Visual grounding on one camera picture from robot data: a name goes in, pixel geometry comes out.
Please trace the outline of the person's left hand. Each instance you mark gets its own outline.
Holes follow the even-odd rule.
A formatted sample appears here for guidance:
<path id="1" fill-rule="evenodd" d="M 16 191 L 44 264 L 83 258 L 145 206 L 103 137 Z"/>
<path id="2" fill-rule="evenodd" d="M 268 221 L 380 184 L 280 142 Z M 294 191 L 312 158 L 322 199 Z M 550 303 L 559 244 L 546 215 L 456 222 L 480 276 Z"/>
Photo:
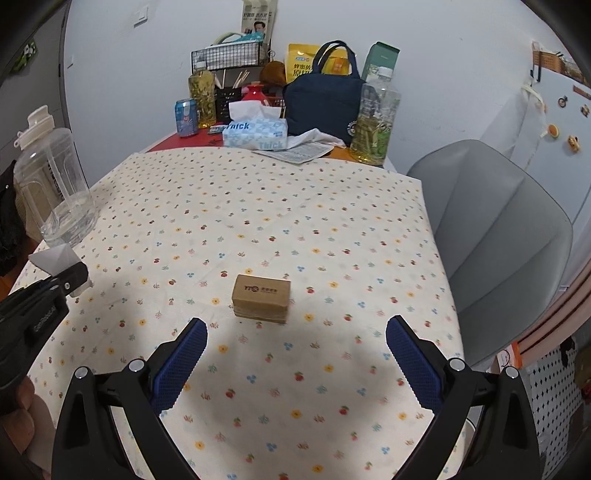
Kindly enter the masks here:
<path id="1" fill-rule="evenodd" d="M 55 427 L 29 377 L 17 387 L 16 402 L 16 410 L 1 418 L 2 427 L 20 454 L 28 451 L 28 458 L 37 466 L 50 467 Z"/>

